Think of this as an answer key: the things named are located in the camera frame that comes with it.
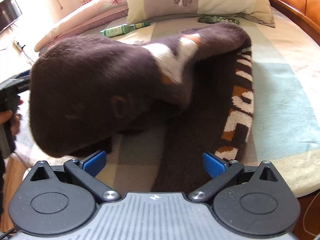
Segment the person left hand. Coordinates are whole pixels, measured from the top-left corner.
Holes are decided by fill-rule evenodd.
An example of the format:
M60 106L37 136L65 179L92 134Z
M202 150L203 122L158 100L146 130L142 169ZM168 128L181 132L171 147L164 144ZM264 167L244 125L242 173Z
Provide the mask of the person left hand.
M22 119L23 117L20 113L13 113L11 110L1 107L1 125L9 122L10 131L13 136L18 135L20 132L20 123Z

